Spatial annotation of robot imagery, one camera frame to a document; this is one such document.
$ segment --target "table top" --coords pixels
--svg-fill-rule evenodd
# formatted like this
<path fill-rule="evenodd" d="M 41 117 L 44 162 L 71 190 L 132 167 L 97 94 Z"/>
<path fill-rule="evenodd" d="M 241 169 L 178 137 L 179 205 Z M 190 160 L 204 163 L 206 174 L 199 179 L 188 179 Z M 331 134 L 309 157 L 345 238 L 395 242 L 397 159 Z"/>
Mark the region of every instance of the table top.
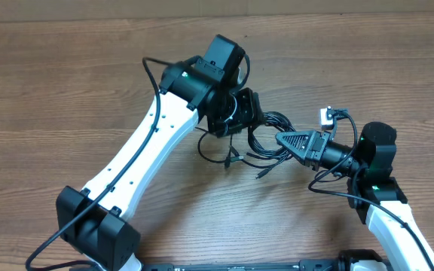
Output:
<path fill-rule="evenodd" d="M 396 128 L 392 175 L 434 250 L 434 13 L 12 23 L 0 24 L 0 270 L 23 269 L 58 228 L 59 192 L 80 189 L 139 125 L 153 96 L 141 58 L 203 54 L 216 34 L 250 55 L 247 86 L 263 110 L 297 130 L 319 129 L 327 105 L 349 108 L 359 131 L 373 120 Z M 258 129 L 269 148 L 274 135 Z M 349 248 L 385 256 L 345 199 L 307 189 L 315 172 L 290 160 L 255 180 L 258 169 L 201 159 L 200 136 L 171 153 L 131 221 L 142 261 L 290 262 Z M 245 133 L 234 141 L 249 150 Z M 352 143 L 350 125 L 336 141 Z M 202 148 L 221 158 L 228 139 Z M 346 190 L 345 181 L 322 187 Z M 80 258 L 57 240 L 35 264 Z"/>

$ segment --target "robotic arm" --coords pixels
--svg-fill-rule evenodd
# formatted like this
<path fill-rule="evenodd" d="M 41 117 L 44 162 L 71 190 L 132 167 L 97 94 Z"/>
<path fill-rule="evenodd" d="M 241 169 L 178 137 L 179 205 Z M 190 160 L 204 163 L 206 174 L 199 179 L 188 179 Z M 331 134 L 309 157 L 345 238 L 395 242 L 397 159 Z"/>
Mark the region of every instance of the robotic arm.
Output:
<path fill-rule="evenodd" d="M 247 63 L 243 80 L 239 69 L 242 59 Z M 204 57 L 194 56 L 174 64 L 148 60 L 167 65 L 157 86 L 144 59 L 145 70 L 156 92 L 148 113 L 115 158 L 81 191 L 71 187 L 63 189 L 57 198 L 60 230 L 28 258 L 28 270 L 50 270 L 82 263 L 31 267 L 32 260 L 58 236 L 86 254 L 93 261 L 90 265 L 94 270 L 141 270 L 142 264 L 134 255 L 140 235 L 127 222 L 172 149 L 204 116 L 207 116 L 209 132 L 217 137 L 263 123 L 258 94 L 249 88 L 242 89 L 250 72 L 249 57 L 233 41 L 217 35 Z M 316 171 L 319 167 L 332 169 L 318 178 L 329 173 L 352 177 L 347 182 L 349 194 L 343 194 L 351 195 L 348 197 L 350 206 L 376 235 L 394 270 L 429 270 L 429 266 L 434 266 L 434 254 L 413 220 L 405 195 L 390 177 L 396 131 L 384 123 L 368 123 L 357 146 L 350 148 L 333 142 L 336 121 L 347 112 L 324 108 L 321 115 L 322 127 L 332 129 L 331 133 L 279 132 L 278 144 L 305 166 L 312 166 Z M 390 212 L 384 212 L 379 206 Z M 405 221 L 409 229 L 396 221 L 394 215 Z M 407 231 L 415 233 L 419 242 Z M 315 264 L 315 271 L 387 268 L 373 253 L 343 253 L 338 261 L 317 262 L 302 260 L 290 266 L 252 266 L 252 269 L 296 270 L 309 264 Z M 245 271 L 243 267 L 234 269 Z M 209 267 L 202 267 L 202 270 L 209 270 Z"/>

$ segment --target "wooden surface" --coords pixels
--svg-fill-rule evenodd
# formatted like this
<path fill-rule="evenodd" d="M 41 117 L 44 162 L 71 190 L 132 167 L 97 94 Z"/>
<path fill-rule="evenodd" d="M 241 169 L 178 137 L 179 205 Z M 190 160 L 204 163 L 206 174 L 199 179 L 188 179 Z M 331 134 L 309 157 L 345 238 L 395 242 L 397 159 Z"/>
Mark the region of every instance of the wooden surface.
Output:
<path fill-rule="evenodd" d="M 397 128 L 393 175 L 434 250 L 434 13 L 16 23 L 0 24 L 0 270 L 23 269 L 57 229 L 58 193 L 81 188 L 139 125 L 153 95 L 142 56 L 203 54 L 217 33 L 250 55 L 247 85 L 262 108 L 281 111 L 296 129 L 319 129 L 325 105 L 349 108 L 359 131 L 372 120 Z M 271 148 L 275 131 L 260 130 Z M 307 190 L 310 169 L 289 161 L 256 181 L 257 169 L 202 160 L 200 135 L 169 156 L 131 221 L 143 261 L 383 254 L 345 199 Z M 339 142 L 351 135 L 340 125 Z M 249 149 L 245 135 L 235 140 Z M 203 149 L 220 158 L 227 145 L 208 138 Z M 345 181 L 323 187 L 346 190 Z M 80 257 L 58 240 L 37 264 Z"/>
<path fill-rule="evenodd" d="M 0 0 L 0 23 L 416 11 L 434 11 L 434 0 Z"/>

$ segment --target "black cylinder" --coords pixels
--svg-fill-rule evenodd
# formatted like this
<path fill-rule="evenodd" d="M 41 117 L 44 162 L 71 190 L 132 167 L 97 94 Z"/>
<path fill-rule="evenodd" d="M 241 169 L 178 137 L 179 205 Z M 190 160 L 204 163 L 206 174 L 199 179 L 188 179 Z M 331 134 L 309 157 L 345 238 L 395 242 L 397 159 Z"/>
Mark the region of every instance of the black cylinder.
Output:
<path fill-rule="evenodd" d="M 328 142 L 322 153 L 320 165 L 326 169 L 330 169 L 336 166 L 339 161 L 344 159 L 350 152 L 351 148 L 346 145 Z M 344 176 L 352 176 L 358 168 L 359 162 L 353 157 L 349 157 L 335 170 L 335 172 L 339 172 Z"/>

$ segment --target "wooden table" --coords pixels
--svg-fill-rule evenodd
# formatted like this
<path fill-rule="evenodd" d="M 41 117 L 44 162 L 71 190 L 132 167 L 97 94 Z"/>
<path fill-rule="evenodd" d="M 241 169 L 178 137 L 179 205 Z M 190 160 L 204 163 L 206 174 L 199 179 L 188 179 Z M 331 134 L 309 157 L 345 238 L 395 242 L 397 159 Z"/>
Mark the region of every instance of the wooden table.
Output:
<path fill-rule="evenodd" d="M 15 23 L 0 24 L 0 270 L 23 269 L 57 230 L 58 193 L 81 188 L 139 125 L 153 96 L 141 58 L 203 54 L 218 33 L 250 55 L 247 86 L 262 108 L 296 129 L 318 129 L 325 105 L 349 108 L 359 131 L 373 120 L 397 128 L 393 175 L 434 250 L 434 13 Z M 259 129 L 269 148 L 274 134 Z M 310 169 L 293 160 L 260 180 L 243 164 L 225 171 L 198 156 L 200 135 L 174 150 L 131 221 L 144 262 L 384 255 L 345 199 L 307 190 Z M 235 140 L 249 149 L 245 133 Z M 337 140 L 352 142 L 349 125 Z M 220 158 L 227 145 L 208 138 L 203 149 Z M 344 181 L 323 187 L 346 190 Z M 78 258 L 58 240 L 36 264 Z"/>

